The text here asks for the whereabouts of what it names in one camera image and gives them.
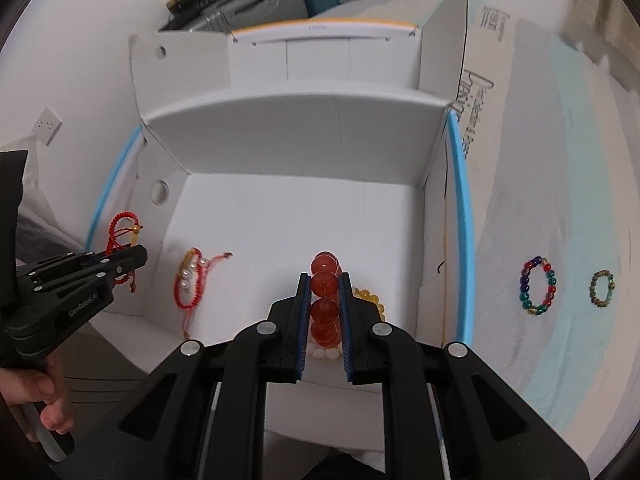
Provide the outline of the person's left hand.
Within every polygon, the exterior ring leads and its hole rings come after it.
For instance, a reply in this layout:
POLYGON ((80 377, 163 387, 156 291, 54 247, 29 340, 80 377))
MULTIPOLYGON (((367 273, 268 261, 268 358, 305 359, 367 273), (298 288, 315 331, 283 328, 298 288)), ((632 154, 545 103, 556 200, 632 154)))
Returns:
POLYGON ((27 403, 43 402, 40 422, 47 430, 67 434, 75 425, 73 405, 70 403, 64 376, 61 352, 46 357, 46 370, 0 370, 1 394, 16 422, 29 441, 37 442, 34 427, 20 409, 27 403))

